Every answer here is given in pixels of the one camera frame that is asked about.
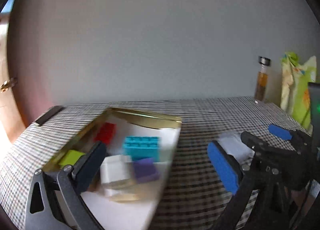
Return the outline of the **person's right hand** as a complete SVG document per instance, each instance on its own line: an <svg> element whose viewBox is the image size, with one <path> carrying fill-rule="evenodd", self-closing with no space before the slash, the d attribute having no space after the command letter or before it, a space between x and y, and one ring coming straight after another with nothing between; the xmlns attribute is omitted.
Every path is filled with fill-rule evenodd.
<svg viewBox="0 0 320 230"><path fill-rule="evenodd" d="M306 202L303 206L304 210L309 210L315 201L315 198L312 195L307 194L306 189L301 191L291 190L291 198L299 208L302 207L303 201L306 198Z"/></svg>

